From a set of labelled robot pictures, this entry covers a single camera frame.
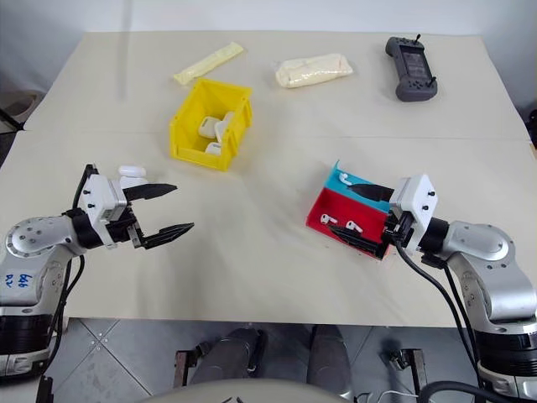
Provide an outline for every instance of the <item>handheld controller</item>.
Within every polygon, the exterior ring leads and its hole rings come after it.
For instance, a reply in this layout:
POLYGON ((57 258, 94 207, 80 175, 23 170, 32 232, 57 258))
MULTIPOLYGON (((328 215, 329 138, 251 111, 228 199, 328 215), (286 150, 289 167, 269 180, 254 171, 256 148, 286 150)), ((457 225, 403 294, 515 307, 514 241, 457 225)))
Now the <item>handheld controller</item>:
POLYGON ((401 101, 426 101, 436 95, 436 77, 430 73, 425 58, 425 47, 416 39, 392 36, 386 44, 386 53, 394 58, 399 74, 395 95, 401 101))

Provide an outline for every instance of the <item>yellow plastic bin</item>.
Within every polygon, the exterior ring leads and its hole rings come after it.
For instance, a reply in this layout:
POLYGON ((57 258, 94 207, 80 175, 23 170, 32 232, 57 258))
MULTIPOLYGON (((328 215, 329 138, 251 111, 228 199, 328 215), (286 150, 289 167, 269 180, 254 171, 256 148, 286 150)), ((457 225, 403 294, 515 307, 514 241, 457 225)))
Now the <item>yellow plastic bin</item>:
POLYGON ((232 158, 237 155, 242 136, 252 121, 250 107, 251 88, 234 86, 200 78, 169 123, 169 147, 173 158, 194 162, 217 170, 227 170, 232 158), (216 140, 198 134, 205 116, 223 119, 233 111, 222 138, 220 155, 206 154, 207 145, 216 140))

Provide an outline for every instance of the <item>tabletop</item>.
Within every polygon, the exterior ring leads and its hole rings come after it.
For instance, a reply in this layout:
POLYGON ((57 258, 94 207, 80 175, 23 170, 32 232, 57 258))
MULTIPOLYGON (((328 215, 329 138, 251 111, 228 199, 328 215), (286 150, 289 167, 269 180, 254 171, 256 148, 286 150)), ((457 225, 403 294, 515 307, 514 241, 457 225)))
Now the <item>tabletop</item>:
MULTIPOLYGON (((70 206, 86 163, 142 165, 178 191, 136 201, 142 229, 194 222, 151 250, 87 254, 73 317, 451 327, 442 297, 391 250, 378 262, 305 226, 333 164, 384 186, 429 174, 435 216, 494 224, 537 284, 537 162, 478 37, 423 35, 439 91, 402 103, 390 34, 87 34, 0 169, 0 233, 70 206), (207 76, 250 86, 253 124, 226 173, 169 157, 168 123, 191 86, 171 76, 230 41, 246 53, 207 76), (343 53, 355 74, 279 88, 278 61, 343 53)), ((441 273, 429 269, 446 285, 441 273)))
MULTIPOLYGON (((109 177, 145 166, 178 191, 133 210, 142 229, 196 225, 150 250, 93 249, 70 296, 73 317, 453 326, 436 289, 393 250, 382 262, 305 226, 335 160, 344 170, 394 186, 427 172, 437 217, 505 230, 522 270, 537 284, 537 162, 524 141, 301 138, 252 126, 227 173, 167 156, 166 133, 21 132, 0 170, 0 233, 18 220, 70 206, 81 170, 109 177), (103 152, 103 147, 113 153, 103 152)), ((438 276, 439 270, 428 269, 438 276)))
POLYGON ((253 89, 253 119, 287 135, 526 139, 524 124, 481 38, 423 34, 438 94, 402 103, 391 34, 134 32, 86 34, 25 130, 166 131, 191 86, 174 73, 235 41, 244 53, 206 76, 253 89), (322 86, 280 88, 279 62, 342 53, 355 74, 322 86))

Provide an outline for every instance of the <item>handwritten label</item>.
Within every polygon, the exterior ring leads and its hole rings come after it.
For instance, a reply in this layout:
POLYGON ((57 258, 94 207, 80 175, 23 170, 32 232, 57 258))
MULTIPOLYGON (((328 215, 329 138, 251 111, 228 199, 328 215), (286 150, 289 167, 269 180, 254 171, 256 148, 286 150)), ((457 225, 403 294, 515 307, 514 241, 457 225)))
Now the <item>handwritten label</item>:
MULTIPOLYGON (((13 288, 14 276, 15 275, 13 274, 6 275, 5 283, 8 288, 13 288)), ((30 287, 30 283, 33 278, 34 277, 32 275, 26 275, 26 274, 18 275, 18 282, 17 282, 18 288, 30 287)))
POLYGON ((25 288, 29 286, 30 279, 32 279, 33 276, 31 275, 20 275, 18 277, 18 287, 19 288, 25 288))
POLYGON ((6 275, 6 285, 8 288, 13 287, 13 275, 6 275))

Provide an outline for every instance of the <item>black cable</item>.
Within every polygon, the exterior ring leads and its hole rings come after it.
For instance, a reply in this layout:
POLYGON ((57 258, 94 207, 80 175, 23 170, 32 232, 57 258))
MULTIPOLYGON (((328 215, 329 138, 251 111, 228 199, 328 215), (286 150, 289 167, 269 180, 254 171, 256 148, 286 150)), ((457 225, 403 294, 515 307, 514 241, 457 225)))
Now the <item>black cable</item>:
POLYGON ((510 400, 507 400, 504 397, 497 395, 493 392, 489 392, 488 390, 479 389, 475 386, 453 381, 433 382, 431 384, 426 385, 418 394, 417 403, 429 403, 432 395, 437 392, 442 392, 443 390, 454 390, 458 392, 468 393, 469 395, 474 395, 475 397, 482 397, 492 403, 512 403, 510 400))
POLYGON ((9 113, 0 108, 0 120, 9 123, 17 131, 24 130, 24 123, 17 122, 9 113))
POLYGON ((476 371, 476 376, 479 378, 479 372, 477 371, 477 364, 473 359, 472 351, 470 350, 470 347, 468 346, 468 341, 464 337, 464 332, 462 330, 461 325, 461 319, 459 318, 459 314, 456 311, 455 304, 453 304, 453 301, 451 300, 450 295, 447 293, 446 289, 440 284, 434 277, 429 275, 427 272, 423 271, 412 259, 406 254, 406 252, 403 249, 403 246, 401 245, 400 241, 395 241, 395 248, 399 252, 399 255, 401 256, 401 259, 408 265, 410 268, 418 273, 420 276, 422 276, 424 279, 429 281, 444 297, 444 299, 447 302, 447 305, 449 306, 451 310, 451 314, 453 315, 453 319, 455 319, 455 324, 457 331, 459 332, 459 336, 461 337, 462 344, 464 345, 464 349, 467 351, 468 358, 470 359, 470 362, 472 363, 472 367, 474 371, 476 371))
POLYGON ((69 288, 67 288, 67 292, 65 293, 65 299, 67 300, 67 297, 69 296, 70 292, 73 291, 73 288, 75 288, 76 283, 78 280, 81 279, 82 272, 84 271, 84 266, 86 265, 86 259, 84 258, 84 255, 81 254, 78 259, 80 260, 80 265, 78 266, 78 271, 76 272, 76 276, 73 279, 73 281, 69 284, 69 288))
POLYGON ((82 174, 81 181, 78 182, 78 186, 76 187, 75 196, 73 197, 73 204, 71 208, 77 208, 78 207, 78 201, 81 198, 82 189, 84 188, 84 185, 86 184, 87 180, 87 173, 86 170, 84 170, 84 173, 82 174))
MULTIPOLYGON (((455 302, 457 306, 459 307, 459 312, 462 315, 462 320, 464 321, 464 325, 467 327, 467 333, 468 333, 468 338, 470 339, 470 345, 472 346, 474 362, 477 363, 479 357, 477 356, 476 338, 473 334, 472 324, 470 323, 470 319, 468 318, 467 310, 465 309, 464 304, 462 303, 461 296, 459 296, 459 291, 457 290, 455 286, 455 281, 453 280, 453 276, 451 275, 451 272, 449 268, 447 267, 447 264, 444 264, 444 272, 446 273, 447 281, 450 283, 451 293, 455 297, 455 302)), ((477 378, 477 384, 481 386, 482 383, 481 383, 480 378, 481 377, 477 378)))
MULTIPOLYGON (((75 196, 73 197, 72 208, 78 207, 78 202, 81 197, 82 189, 84 185, 86 184, 86 179, 87 179, 87 175, 86 175, 86 171, 84 171, 81 181, 76 187, 75 196)), ((48 336, 49 343, 50 343, 50 340, 52 340, 54 329, 56 329, 56 339, 55 339, 52 352, 50 353, 49 359, 47 361, 47 364, 44 367, 43 374, 52 364, 52 361, 54 361, 54 358, 56 357, 56 354, 58 353, 58 350, 60 348, 61 338, 64 332, 64 329, 63 329, 64 319, 63 318, 64 318, 65 305, 67 304, 67 297, 69 296, 70 292, 73 291, 73 288, 75 288, 76 283, 81 278, 82 272, 84 271, 84 266, 86 265, 86 259, 84 258, 84 255, 80 255, 78 259, 80 260, 78 271, 76 272, 76 276, 70 284, 69 284, 70 270, 71 270, 73 261, 70 260, 69 262, 67 262, 67 266, 65 267, 64 284, 61 289, 60 299, 58 300, 58 306, 56 307, 55 313, 52 316, 52 321, 50 323, 50 330, 49 330, 49 336, 48 336)))

